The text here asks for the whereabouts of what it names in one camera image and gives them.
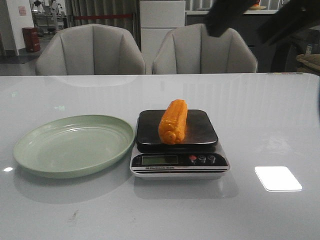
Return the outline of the black gripper claw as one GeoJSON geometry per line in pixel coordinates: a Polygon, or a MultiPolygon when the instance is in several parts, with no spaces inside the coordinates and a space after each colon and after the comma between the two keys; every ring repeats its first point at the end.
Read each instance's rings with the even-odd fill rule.
{"type": "Polygon", "coordinates": [[[257,35],[261,43],[273,45],[296,32],[319,24],[318,0],[290,0],[257,29],[257,35]]]}
{"type": "Polygon", "coordinates": [[[255,3],[255,0],[216,0],[204,18],[208,35],[220,37],[255,3]]]}

